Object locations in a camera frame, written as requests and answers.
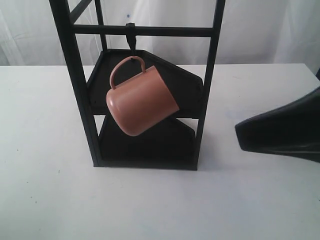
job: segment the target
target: white curtain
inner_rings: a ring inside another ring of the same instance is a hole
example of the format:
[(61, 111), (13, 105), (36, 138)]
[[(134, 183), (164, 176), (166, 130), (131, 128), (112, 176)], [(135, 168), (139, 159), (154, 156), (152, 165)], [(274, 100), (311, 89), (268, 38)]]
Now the white curtain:
[[(72, 10), (80, 0), (69, 0)], [(104, 24), (211, 27), (215, 0), (101, 0)], [(305, 63), (320, 67), (320, 0), (226, 0), (217, 64)], [(77, 24), (97, 24), (94, 1)], [(95, 64), (98, 35), (77, 35), (84, 65)], [(107, 36), (109, 48), (128, 48)], [(138, 36), (174, 64), (205, 64), (208, 38)], [(0, 0), (0, 65), (64, 65), (48, 0)]]

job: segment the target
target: black metal frame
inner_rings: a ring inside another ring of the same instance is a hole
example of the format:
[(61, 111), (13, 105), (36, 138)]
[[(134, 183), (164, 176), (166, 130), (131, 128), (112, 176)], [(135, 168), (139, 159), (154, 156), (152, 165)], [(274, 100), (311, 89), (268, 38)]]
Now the black metal frame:
[[(98, 25), (74, 24), (92, 0), (81, 2), (70, 12), (67, 0), (49, 0), (58, 36), (61, 42), (65, 62), (69, 71), (74, 95), (80, 111), (84, 131), (91, 152), (93, 165), (102, 166), (102, 156), (99, 145), (99, 136), (93, 112), (89, 101), (87, 83), (82, 61), (76, 40), (76, 34), (98, 34), (101, 38), (102, 51), (107, 51), (105, 35), (127, 35), (130, 29), (126, 26), (104, 25), (100, 0), (94, 0)], [(137, 36), (167, 36), (167, 37), (209, 37), (206, 71), (201, 98), (201, 109), (196, 131), (194, 165), (197, 168), (202, 135), (204, 130), (207, 105), (216, 60), (220, 29), (225, 8), (225, 0), (217, 0), (212, 27), (152, 27), (137, 26)]]

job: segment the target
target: white tabletop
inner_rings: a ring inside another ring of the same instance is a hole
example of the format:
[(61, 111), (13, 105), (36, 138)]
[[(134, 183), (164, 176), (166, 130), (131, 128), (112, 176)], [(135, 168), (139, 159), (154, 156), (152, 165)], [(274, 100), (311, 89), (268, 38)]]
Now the white tabletop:
[(0, 82), (1, 240), (319, 239), (320, 164), (242, 151), (234, 129), (318, 87), (303, 64), (215, 66), (198, 171), (94, 168), (65, 66)]

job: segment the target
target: mug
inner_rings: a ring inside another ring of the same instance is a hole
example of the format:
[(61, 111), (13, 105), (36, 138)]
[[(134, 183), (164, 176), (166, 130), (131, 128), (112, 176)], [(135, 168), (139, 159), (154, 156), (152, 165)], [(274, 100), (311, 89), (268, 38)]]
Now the mug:
[[(140, 62), (142, 72), (116, 86), (116, 71), (130, 59)], [(140, 135), (179, 110), (156, 67), (146, 69), (144, 60), (138, 56), (126, 57), (114, 67), (110, 86), (106, 104), (120, 129), (129, 136)]]

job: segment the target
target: vertical bar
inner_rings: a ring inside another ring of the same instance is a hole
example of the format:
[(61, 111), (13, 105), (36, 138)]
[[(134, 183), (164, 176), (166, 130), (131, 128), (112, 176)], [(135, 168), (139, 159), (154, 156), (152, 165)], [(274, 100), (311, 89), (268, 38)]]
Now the vertical bar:
[(74, 95), (78, 104), (83, 128), (92, 156), (93, 166), (98, 167), (101, 161), (99, 138), (94, 115), (91, 111), (87, 83), (76, 35), (70, 21), (70, 9), (67, 0), (49, 0), (56, 29), (61, 42), (65, 62), (69, 71)]
[[(96, 16), (98, 19), (98, 24), (103, 26), (104, 25), (104, 16), (102, 14), (101, 2), (100, 2), (100, 0), (94, 0), (94, 4), (95, 4)], [(102, 50), (104, 52), (106, 52), (108, 50), (106, 35), (100, 34), (100, 39), (101, 39)]]
[(204, 132), (210, 87), (211, 87), (211, 81), (212, 81), (214, 67), (215, 67), (215, 60), (216, 60), (216, 54), (218, 49), (222, 18), (224, 15), (225, 2), (226, 0), (216, 0), (216, 4), (215, 4), (215, 11), (214, 11), (214, 18), (213, 18), (213, 25), (212, 25), (213, 34), (210, 39), (209, 53), (208, 53), (208, 58), (206, 62), (203, 93), (202, 93), (202, 104), (201, 104), (201, 110), (200, 110), (201, 112), (198, 120), (196, 138), (195, 138), (195, 153), (194, 153), (195, 167), (198, 166), (198, 158), (200, 154), (201, 140)]

